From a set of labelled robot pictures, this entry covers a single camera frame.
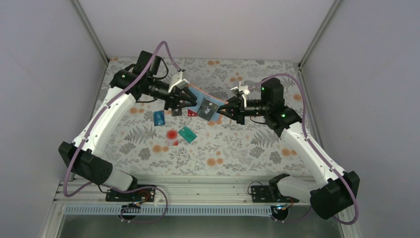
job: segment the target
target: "table surface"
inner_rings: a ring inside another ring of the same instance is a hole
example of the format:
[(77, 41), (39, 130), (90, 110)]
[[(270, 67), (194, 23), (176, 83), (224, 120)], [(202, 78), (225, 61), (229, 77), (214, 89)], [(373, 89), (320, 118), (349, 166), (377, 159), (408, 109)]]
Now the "table surface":
[[(168, 59), (168, 82), (176, 74)], [(105, 98), (113, 75), (136, 58), (115, 57), (109, 62), (101, 91), (96, 102), (97, 110)], [(190, 83), (220, 99), (227, 100), (233, 94), (230, 88), (241, 81), (250, 87), (275, 73), (297, 76), (290, 61), (226, 60), (226, 59), (175, 59), (189, 73)], [(165, 75), (159, 68), (158, 76)], [(279, 78), (284, 86), (284, 98), (289, 107), (302, 115), (302, 97), (291, 79)], [(260, 98), (260, 88), (255, 88), (250, 99)], [(141, 101), (151, 100), (142, 96)], [(226, 175), (267, 176), (288, 173), (308, 176), (296, 152), (281, 141), (266, 125), (256, 124), (246, 118), (245, 125), (236, 124), (223, 117), (218, 123), (207, 122), (200, 117), (188, 117), (187, 109), (182, 116), (172, 117), (165, 111), (165, 125), (154, 126), (153, 112), (163, 110), (164, 102), (136, 103), (122, 118), (107, 144), (103, 158), (117, 168), (132, 175)], [(166, 133), (179, 131), (188, 126), (197, 138), (187, 143), (178, 135), (178, 146), (168, 146)]]

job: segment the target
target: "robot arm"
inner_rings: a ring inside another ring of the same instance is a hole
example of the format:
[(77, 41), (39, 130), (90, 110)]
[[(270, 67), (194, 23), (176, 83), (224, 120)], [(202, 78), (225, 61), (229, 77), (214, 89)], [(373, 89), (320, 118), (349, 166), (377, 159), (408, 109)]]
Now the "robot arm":
[[(151, 57), (152, 54), (142, 52), (138, 64), (134, 65), (133, 72), (126, 68), (116, 73), (101, 106), (102, 109), (106, 109), (103, 114), (99, 118), (94, 116), (71, 144), (63, 142), (60, 145), (59, 152), (68, 167), (71, 159), (75, 156), (76, 160), (72, 167), (74, 173), (97, 185), (103, 184), (123, 191), (136, 189), (138, 187), (136, 178), (101, 159), (106, 143), (123, 115), (142, 94), (164, 100), (165, 110), (193, 107), (197, 104), (197, 97), (186, 87), (189, 83), (185, 72), (180, 71), (174, 75), (170, 84), (153, 77), (157, 74), (158, 65), (162, 60), (159, 57), (155, 58), (142, 80), (109, 104), (112, 98), (120, 94), (138, 77), (136, 72), (143, 70), (144, 62), (150, 61)], [(315, 178), (315, 182), (307, 182), (293, 178), (288, 174), (274, 177), (269, 181), (269, 189), (274, 199), (290, 196), (310, 203), (315, 212), (324, 219), (330, 218), (353, 204), (343, 182), (314, 151), (307, 140), (310, 139), (321, 155), (339, 172), (354, 195), (357, 194), (359, 177), (355, 172), (347, 173), (335, 163), (313, 140), (312, 136), (304, 136), (302, 119), (292, 108), (284, 105), (283, 86), (280, 80), (272, 78), (262, 83), (261, 99), (258, 100), (247, 100), (245, 97), (246, 94), (249, 94), (247, 86), (239, 85), (232, 91), (235, 96), (227, 100), (227, 104), (220, 106), (217, 112), (239, 124), (245, 123), (245, 117), (263, 116), (267, 126), (281, 140), (297, 151)], [(88, 138), (85, 138), (86, 131), (92, 124), (94, 126)]]
[[(139, 62), (148, 62), (151, 56), (152, 54), (150, 53), (142, 52), (139, 57)], [(96, 119), (97, 114), (100, 113), (100, 110), (98, 110), (88, 125), (71, 144), (62, 142), (58, 151), (66, 165), (69, 166), (71, 159), (76, 153), (76, 149), (84, 141), (72, 167), (74, 173), (97, 185), (102, 184), (123, 191), (137, 188), (136, 178), (113, 167), (110, 162), (101, 159), (106, 144), (121, 118), (140, 99), (142, 94), (165, 100), (165, 110), (169, 108), (191, 107), (197, 104), (195, 102), (197, 99), (195, 95), (186, 88), (186, 85), (189, 83), (186, 79), (187, 75), (185, 72), (181, 71), (175, 74), (172, 77), (171, 84), (161, 82), (153, 77), (158, 71), (156, 65), (159, 65), (161, 60), (161, 58), (156, 57), (154, 64), (149, 68), (143, 80), (111, 104), (108, 104), (112, 98), (118, 95), (138, 76), (128, 71), (128, 68), (116, 73), (110, 83), (111, 88), (108, 89), (107, 95), (100, 106), (101, 109), (106, 108), (106, 110)], [(133, 71), (138, 71), (137, 67), (142, 69), (142, 65), (136, 64), (135, 66)], [(89, 136), (85, 138), (86, 131), (92, 124), (93, 128)]]
[[(221, 107), (225, 111), (219, 113), (239, 124), (245, 123), (245, 117), (263, 116), (267, 126), (298, 153), (315, 178), (315, 182), (308, 182), (288, 174), (274, 177), (269, 181), (274, 200), (282, 196), (297, 198), (311, 204), (314, 211), (324, 219), (353, 204), (345, 184), (334, 170), (344, 178), (355, 196), (359, 188), (359, 177), (355, 172), (347, 173), (334, 162), (310, 134), (305, 137), (302, 118), (284, 104), (284, 89), (280, 80), (272, 78), (262, 83), (260, 100), (246, 100), (244, 95), (248, 93), (247, 87), (239, 85), (232, 90), (236, 96), (230, 98), (228, 104)], [(315, 152), (309, 140), (324, 158)]]

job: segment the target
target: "metal bracket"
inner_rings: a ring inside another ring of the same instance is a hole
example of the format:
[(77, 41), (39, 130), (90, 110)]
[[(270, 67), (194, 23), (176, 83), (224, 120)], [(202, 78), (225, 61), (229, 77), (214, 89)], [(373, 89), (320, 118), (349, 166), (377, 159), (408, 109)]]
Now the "metal bracket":
[[(139, 185), (139, 187), (144, 186), (153, 186), (155, 185)], [(148, 196), (148, 199), (145, 200), (145, 202), (154, 202), (155, 201), (155, 193), (156, 190), (154, 188), (146, 188), (144, 190), (140, 190), (133, 193), (121, 193), (117, 192), (115, 190), (108, 190), (106, 193), (105, 201), (107, 202), (137, 202), (142, 201), (146, 199)]]
[[(274, 198), (268, 186), (261, 186), (255, 185), (251, 186), (251, 194), (252, 194), (252, 202), (253, 203), (272, 203), (272, 202), (279, 202), (279, 203), (291, 203), (292, 200), (290, 197), (280, 196), (278, 198)], [(293, 198), (293, 203), (298, 203), (299, 200)]]

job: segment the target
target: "blue card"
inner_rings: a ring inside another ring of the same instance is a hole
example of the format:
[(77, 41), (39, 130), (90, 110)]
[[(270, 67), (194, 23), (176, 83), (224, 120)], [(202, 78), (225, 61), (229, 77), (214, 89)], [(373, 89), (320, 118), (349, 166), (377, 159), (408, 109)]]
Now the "blue card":
[(155, 126), (165, 125), (165, 114), (163, 111), (153, 112), (153, 121)]
[(182, 129), (178, 132), (182, 138), (184, 138), (188, 143), (193, 142), (197, 138), (197, 136), (194, 134), (192, 130), (190, 130), (187, 126), (184, 126)]

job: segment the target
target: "wire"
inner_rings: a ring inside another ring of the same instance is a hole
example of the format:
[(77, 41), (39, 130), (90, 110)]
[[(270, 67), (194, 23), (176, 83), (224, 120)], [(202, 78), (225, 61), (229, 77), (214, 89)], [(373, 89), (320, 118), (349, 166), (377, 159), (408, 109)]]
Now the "wire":
[(126, 70), (126, 71), (129, 71), (132, 67), (134, 67), (134, 66), (138, 66), (137, 64), (135, 64), (135, 63), (132, 63), (132, 64), (130, 64), (129, 66), (127, 66), (127, 67), (125, 67), (124, 68), (124, 70)]
[(156, 100), (158, 100), (157, 98), (150, 100), (150, 101), (138, 101), (136, 103), (152, 103), (152, 102), (156, 102)]
[(298, 218), (298, 219), (293, 220), (293, 221), (279, 221), (279, 220), (277, 220), (277, 219), (276, 219), (273, 215), (270, 215), (270, 217), (274, 220), (274, 222), (280, 222), (280, 223), (295, 223), (295, 222), (300, 222), (300, 221), (302, 221), (302, 220), (306, 219), (306, 218), (309, 216), (309, 214), (311, 213), (311, 211), (312, 211), (312, 207), (309, 207), (309, 210), (307, 211), (307, 213), (306, 213), (305, 215), (303, 215), (301, 218)]
[(265, 122), (259, 122), (259, 121), (254, 121), (254, 120), (252, 120), (252, 117), (250, 117), (250, 120), (251, 120), (253, 123), (257, 123), (257, 124), (261, 124), (261, 125), (267, 125), (267, 123), (265, 123)]
[(101, 191), (101, 193), (105, 193), (105, 194), (107, 194), (107, 192), (102, 191), (101, 186), (99, 186), (99, 185), (98, 185), (98, 188), (99, 188), (99, 191)]
[(137, 194), (142, 194), (142, 193), (145, 193), (146, 194), (145, 200), (144, 200), (144, 202), (146, 202), (149, 199), (149, 197), (150, 197), (150, 193), (147, 190), (141, 190)]
[(304, 91), (303, 91), (302, 86), (299, 83), (299, 81), (295, 77), (291, 76), (290, 74), (287, 74), (287, 73), (277, 73), (277, 74), (274, 74), (274, 75), (272, 75), (270, 77), (267, 77), (267, 78), (263, 79), (261, 82), (257, 83), (253, 87), (249, 88), (249, 90), (251, 91), (252, 89), (254, 89), (255, 87), (257, 87), (258, 85), (263, 84), (264, 82), (266, 82), (266, 81), (268, 81), (268, 80), (270, 80), (270, 79), (272, 79), (274, 77), (278, 77), (278, 76), (289, 77), (298, 86), (299, 91), (300, 91), (300, 93), (302, 95), (302, 102), (303, 102), (303, 113), (302, 113), (302, 131), (303, 131), (303, 134), (304, 134), (307, 142), (309, 143), (309, 145), (316, 152), (316, 154), (340, 178), (340, 180), (343, 182), (344, 186), (346, 187), (347, 191), (349, 192), (350, 197), (352, 198), (352, 201), (353, 201), (353, 204), (354, 204), (354, 208), (355, 208), (355, 215), (354, 215), (353, 220), (351, 220), (349, 222), (344, 222), (344, 221), (339, 220), (336, 217), (333, 217), (333, 218), (335, 220), (337, 220), (339, 223), (344, 224), (344, 225), (352, 225), (352, 224), (356, 223), (357, 219), (359, 218), (359, 206), (357, 204), (356, 197), (354, 196), (353, 191), (351, 190), (349, 184), (344, 180), (343, 176), (341, 176), (341, 174), (336, 169), (333, 168), (332, 164), (330, 164), (330, 162), (321, 154), (321, 152), (316, 148), (316, 146), (314, 145), (314, 143), (312, 142), (312, 140), (308, 137), (308, 132), (306, 131), (306, 126), (305, 126), (305, 118), (306, 118), (306, 97), (305, 97), (305, 94), (303, 93)]
[(154, 188), (154, 189), (156, 189), (157, 191), (161, 192), (161, 193), (162, 193), (162, 195), (164, 196), (164, 198), (165, 198), (165, 209), (164, 209), (164, 211), (163, 211), (162, 215), (161, 215), (161, 216), (159, 216), (158, 218), (154, 219), (154, 220), (151, 220), (151, 221), (132, 221), (132, 222), (131, 222), (130, 220), (124, 219), (124, 218), (122, 217), (122, 214), (123, 214), (125, 211), (127, 211), (127, 210), (131, 209), (131, 207), (128, 207), (128, 208), (124, 208), (123, 210), (121, 210), (121, 213), (120, 213), (120, 219), (121, 219), (122, 221), (126, 221), (126, 222), (128, 222), (128, 223), (139, 223), (139, 224), (145, 224), (145, 223), (153, 223), (153, 222), (160, 221), (160, 220), (161, 220), (161, 219), (165, 216), (165, 214), (166, 214), (166, 213), (167, 213), (167, 211), (168, 211), (168, 198), (167, 198), (166, 194), (162, 191), (162, 189), (160, 189), (160, 188), (158, 188), (158, 187), (154, 187), (154, 186), (144, 186), (144, 187), (139, 187), (139, 188), (136, 188), (136, 189), (133, 189), (133, 190), (130, 190), (130, 191), (122, 191), (122, 190), (119, 190), (118, 188), (111, 187), (111, 189), (113, 189), (113, 190), (115, 190), (115, 191), (117, 191), (117, 192), (120, 192), (120, 193), (132, 193), (132, 192), (136, 192), (136, 191), (139, 191), (139, 190), (144, 190), (144, 189), (147, 189), (147, 188)]
[(117, 100), (119, 97), (121, 97), (121, 95), (124, 95), (128, 90), (130, 90), (132, 87), (134, 87), (140, 80), (142, 80), (143, 76), (146, 74), (147, 69), (150, 67), (150, 65), (152, 64), (153, 60), (155, 59), (156, 55), (158, 54), (158, 51), (160, 50), (160, 48), (165, 45), (166, 47), (166, 52), (168, 53), (168, 56), (173, 64), (173, 66), (176, 68), (177, 71), (181, 71), (181, 69), (179, 68), (178, 64), (174, 61), (170, 51), (169, 51), (169, 47), (166, 41), (162, 41), (159, 43), (159, 45), (157, 46), (156, 50), (153, 52), (152, 56), (150, 57), (149, 62), (147, 62), (146, 66), (144, 67), (144, 69), (142, 70), (142, 72), (139, 74), (139, 76), (137, 76), (136, 79), (133, 80), (133, 82), (131, 82), (127, 87), (125, 87), (121, 92), (119, 92), (117, 95), (115, 95), (113, 98), (111, 98), (104, 107), (102, 107), (98, 113), (96, 114), (96, 116), (93, 118), (92, 122), (90, 123), (88, 129), (86, 130), (86, 133), (84, 135), (84, 139), (82, 139), (82, 141), (80, 142), (79, 146), (77, 146), (76, 151), (74, 152), (70, 163), (67, 167), (67, 171), (66, 171), (66, 175), (64, 178), (64, 186), (63, 186), (63, 194), (65, 197), (72, 197), (75, 194), (77, 194), (79, 191), (81, 191), (82, 189), (84, 189), (86, 186), (92, 184), (92, 182), (87, 182), (84, 185), (80, 186), (80, 188), (76, 189), (74, 192), (72, 193), (68, 193), (67, 192), (67, 187), (68, 187), (68, 181), (70, 179), (70, 174), (71, 174), (71, 170), (73, 169), (73, 165), (74, 162), (76, 162), (76, 158), (80, 153), (80, 150), (82, 149), (83, 145), (85, 144), (87, 138), (89, 137), (93, 127), (96, 125), (96, 123), (98, 122), (99, 118), (102, 116), (102, 114), (105, 112), (106, 109), (110, 108), (110, 106), (113, 104), (113, 102), (115, 102), (115, 100)]
[(166, 74), (165, 74), (165, 76), (163, 76), (163, 77), (154, 77), (154, 76), (152, 76), (151, 78), (154, 78), (156, 80), (162, 80), (162, 79), (164, 79), (164, 78), (166, 78), (168, 76), (168, 74), (169, 74), (169, 68), (168, 68), (168, 66), (165, 63), (165, 60), (162, 59), (162, 61), (163, 61), (163, 64), (165, 65), (165, 68), (166, 68)]
[(289, 206), (289, 208), (291, 208), (291, 207), (293, 207), (293, 204), (295, 204), (295, 202), (293, 201), (293, 197), (290, 197), (290, 206)]
[(258, 181), (254, 181), (254, 182), (250, 183), (250, 185), (248, 185), (248, 189), (247, 189), (247, 192), (248, 192), (248, 194), (249, 194), (249, 195), (252, 195), (252, 194), (249, 192), (249, 188), (250, 188), (250, 187), (251, 187), (251, 185), (252, 185), (253, 183), (255, 183), (255, 182), (257, 182), (257, 183), (261, 184), (261, 186), (264, 186), (262, 183), (260, 183), (260, 182), (258, 182)]

